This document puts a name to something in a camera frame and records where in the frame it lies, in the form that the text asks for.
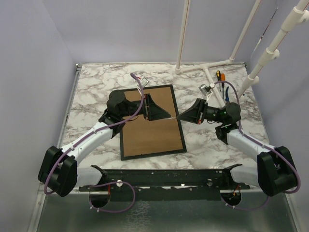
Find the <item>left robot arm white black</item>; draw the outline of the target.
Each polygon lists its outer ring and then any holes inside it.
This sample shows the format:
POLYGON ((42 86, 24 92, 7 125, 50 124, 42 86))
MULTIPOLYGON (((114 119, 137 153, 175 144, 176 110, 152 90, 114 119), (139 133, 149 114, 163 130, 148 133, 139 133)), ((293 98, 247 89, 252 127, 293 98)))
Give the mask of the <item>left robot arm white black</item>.
POLYGON ((47 149, 38 180, 44 184, 44 193, 68 195, 76 186, 91 185, 100 191, 107 179, 98 168, 79 169, 78 166, 93 150, 120 133, 126 122, 143 115, 148 121, 170 118, 171 115, 158 106, 150 94, 141 94, 140 101, 129 101, 122 90, 109 94, 107 108, 98 122, 84 135, 61 148, 47 149))

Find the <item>black picture frame brown backing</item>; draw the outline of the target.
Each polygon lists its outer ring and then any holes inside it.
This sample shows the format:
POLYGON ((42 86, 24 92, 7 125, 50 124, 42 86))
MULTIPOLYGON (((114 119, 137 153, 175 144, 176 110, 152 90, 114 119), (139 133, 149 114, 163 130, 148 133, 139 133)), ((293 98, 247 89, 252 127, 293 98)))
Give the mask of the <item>black picture frame brown backing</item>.
MULTIPOLYGON (((154 102, 171 117, 179 114, 173 85, 146 87, 154 102)), ((127 122, 120 132, 121 160, 133 160, 187 152, 178 119, 148 121, 142 115, 127 122)))

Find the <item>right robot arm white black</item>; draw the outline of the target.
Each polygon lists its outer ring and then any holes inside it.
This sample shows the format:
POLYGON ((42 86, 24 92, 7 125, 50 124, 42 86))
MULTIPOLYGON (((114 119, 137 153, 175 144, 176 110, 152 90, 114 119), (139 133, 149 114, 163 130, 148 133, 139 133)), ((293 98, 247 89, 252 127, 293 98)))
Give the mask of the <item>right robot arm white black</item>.
POLYGON ((215 128, 217 138, 256 162, 256 167, 239 164, 229 167, 229 173, 222 176, 225 188, 233 189, 239 183, 245 183, 259 187, 267 196, 298 191, 300 177, 290 151, 284 146, 267 145, 246 135, 239 126, 240 112, 237 103, 228 103, 222 108, 215 108, 209 106, 204 99, 198 98, 177 118, 194 124, 201 124, 204 121, 219 123, 215 128))

